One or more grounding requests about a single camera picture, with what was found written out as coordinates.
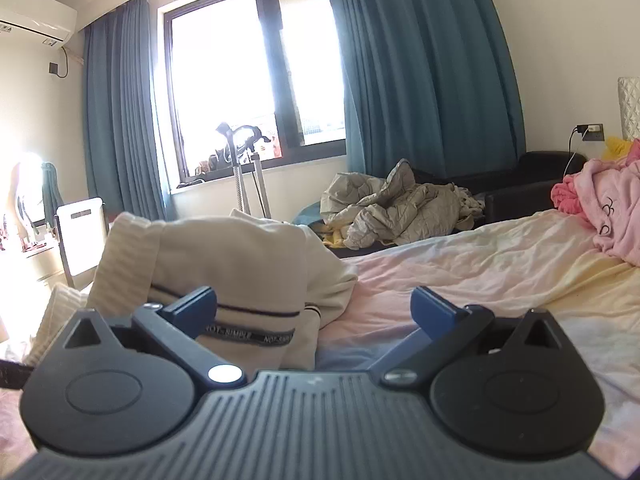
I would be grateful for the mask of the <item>teal curtain of window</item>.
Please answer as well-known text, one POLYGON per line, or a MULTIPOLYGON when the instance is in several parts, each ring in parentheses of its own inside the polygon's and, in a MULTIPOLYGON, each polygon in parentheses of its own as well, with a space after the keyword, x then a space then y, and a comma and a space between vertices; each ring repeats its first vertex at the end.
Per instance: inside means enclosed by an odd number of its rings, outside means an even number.
POLYGON ((349 170, 399 159, 448 179, 513 168, 526 149, 518 82, 492 0, 330 0, 349 170))
POLYGON ((85 28, 82 95, 89 195, 112 217, 175 218, 156 114, 149 0, 130 0, 85 28))

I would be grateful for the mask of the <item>white wall air conditioner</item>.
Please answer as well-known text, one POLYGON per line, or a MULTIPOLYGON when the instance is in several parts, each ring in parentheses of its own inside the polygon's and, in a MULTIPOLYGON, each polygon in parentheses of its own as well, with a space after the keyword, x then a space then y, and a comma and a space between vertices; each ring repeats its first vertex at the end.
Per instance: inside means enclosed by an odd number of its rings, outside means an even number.
POLYGON ((1 33, 50 48, 64 46, 76 30, 77 11, 56 0, 0 0, 1 33))

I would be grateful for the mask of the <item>yellow plush toy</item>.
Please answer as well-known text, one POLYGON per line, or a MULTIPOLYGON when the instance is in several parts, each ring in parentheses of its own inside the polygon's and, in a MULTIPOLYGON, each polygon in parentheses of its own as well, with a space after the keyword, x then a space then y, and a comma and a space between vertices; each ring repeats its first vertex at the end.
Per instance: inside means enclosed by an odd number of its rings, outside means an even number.
POLYGON ((601 159, 606 162, 615 162, 626 158, 634 142, 619 138, 618 136, 607 136, 604 140, 604 151, 601 159))

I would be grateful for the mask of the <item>teal curtain left of window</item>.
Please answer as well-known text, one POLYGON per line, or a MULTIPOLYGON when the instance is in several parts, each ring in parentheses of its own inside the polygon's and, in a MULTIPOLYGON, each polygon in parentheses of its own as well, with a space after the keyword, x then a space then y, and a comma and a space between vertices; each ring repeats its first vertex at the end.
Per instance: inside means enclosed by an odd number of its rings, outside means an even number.
POLYGON ((149 0, 130 0, 85 28, 82 95, 89 195, 112 217, 175 218, 156 114, 149 0))

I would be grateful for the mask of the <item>cream white hooded sweatshirt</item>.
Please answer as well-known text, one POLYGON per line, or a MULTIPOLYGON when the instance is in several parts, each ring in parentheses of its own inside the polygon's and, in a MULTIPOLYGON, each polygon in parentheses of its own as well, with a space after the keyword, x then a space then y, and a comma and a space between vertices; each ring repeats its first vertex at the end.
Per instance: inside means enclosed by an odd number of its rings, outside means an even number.
POLYGON ((54 286, 25 362, 37 365, 80 309, 118 318, 208 286, 217 309, 199 344, 247 375, 313 370, 320 330, 345 312, 357 281, 306 226, 237 210, 173 222, 120 214, 88 294, 54 286))

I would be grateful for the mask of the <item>grey crumpled quilt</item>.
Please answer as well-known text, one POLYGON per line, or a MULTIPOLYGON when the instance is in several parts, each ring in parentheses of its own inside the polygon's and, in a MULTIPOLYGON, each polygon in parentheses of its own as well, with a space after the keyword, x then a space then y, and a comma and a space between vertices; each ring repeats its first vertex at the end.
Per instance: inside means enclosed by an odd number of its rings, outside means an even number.
POLYGON ((386 178, 340 172, 323 192, 311 229, 329 248, 405 245, 472 229, 485 202, 453 183, 419 183, 405 159, 386 178))

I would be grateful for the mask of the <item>white air purifier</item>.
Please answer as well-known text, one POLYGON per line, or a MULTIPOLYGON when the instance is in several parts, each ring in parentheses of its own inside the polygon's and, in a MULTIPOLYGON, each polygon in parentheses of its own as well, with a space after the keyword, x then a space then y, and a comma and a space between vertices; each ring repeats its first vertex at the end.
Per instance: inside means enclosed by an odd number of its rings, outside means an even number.
POLYGON ((55 221, 67 285, 84 289, 92 282, 108 234, 103 200, 95 197, 58 207, 55 221))

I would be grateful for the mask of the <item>dark framed window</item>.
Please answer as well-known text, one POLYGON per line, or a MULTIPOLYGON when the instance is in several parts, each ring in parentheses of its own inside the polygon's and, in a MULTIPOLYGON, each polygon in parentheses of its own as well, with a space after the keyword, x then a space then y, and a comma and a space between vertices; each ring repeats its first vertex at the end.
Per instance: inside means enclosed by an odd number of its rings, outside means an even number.
POLYGON ((329 0, 191 0, 163 10, 160 40, 181 184, 228 177, 253 128, 267 167, 346 152, 340 46, 329 0))

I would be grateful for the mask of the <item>teal curtain right of window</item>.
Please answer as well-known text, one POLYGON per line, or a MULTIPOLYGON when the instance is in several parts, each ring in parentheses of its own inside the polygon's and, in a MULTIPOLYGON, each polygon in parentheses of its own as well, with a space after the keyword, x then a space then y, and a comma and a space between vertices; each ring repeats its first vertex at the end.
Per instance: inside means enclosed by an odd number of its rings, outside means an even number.
POLYGON ((448 179, 513 168, 526 149, 518 82, 492 0, 330 0, 349 170, 399 159, 448 179))

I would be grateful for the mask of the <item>pink fluffy garment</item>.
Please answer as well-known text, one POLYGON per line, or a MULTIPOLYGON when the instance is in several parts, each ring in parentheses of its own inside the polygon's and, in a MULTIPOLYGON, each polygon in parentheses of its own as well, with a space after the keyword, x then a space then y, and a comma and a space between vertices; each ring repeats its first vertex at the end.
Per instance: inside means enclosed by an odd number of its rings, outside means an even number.
POLYGON ((626 158, 590 159, 577 174, 553 185, 553 207, 588 223, 593 245, 605 254, 639 264, 639 141, 626 158))

